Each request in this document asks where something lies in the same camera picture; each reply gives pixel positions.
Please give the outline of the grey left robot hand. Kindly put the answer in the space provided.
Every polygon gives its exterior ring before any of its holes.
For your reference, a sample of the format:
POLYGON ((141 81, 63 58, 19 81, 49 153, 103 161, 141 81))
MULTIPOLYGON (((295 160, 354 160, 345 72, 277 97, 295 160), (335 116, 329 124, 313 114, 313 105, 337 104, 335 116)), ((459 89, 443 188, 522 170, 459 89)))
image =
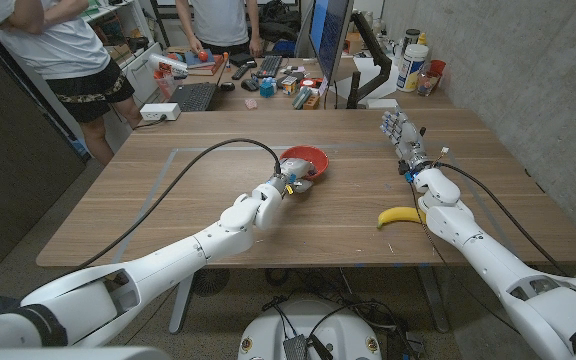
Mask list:
POLYGON ((274 174, 267 183, 282 195, 303 193, 312 187, 313 182, 306 179, 315 170, 311 162, 301 158, 283 158, 279 164, 280 172, 274 174))

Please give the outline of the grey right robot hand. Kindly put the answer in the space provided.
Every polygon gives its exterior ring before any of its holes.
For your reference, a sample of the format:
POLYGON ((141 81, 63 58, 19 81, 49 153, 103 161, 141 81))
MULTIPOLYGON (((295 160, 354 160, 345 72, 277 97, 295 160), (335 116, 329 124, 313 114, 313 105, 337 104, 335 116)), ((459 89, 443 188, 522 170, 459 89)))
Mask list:
POLYGON ((431 161, 423 143, 425 129, 417 130, 399 106, 382 115, 380 129, 395 146, 396 155, 399 157, 400 175, 408 174, 414 177, 430 166, 431 161))

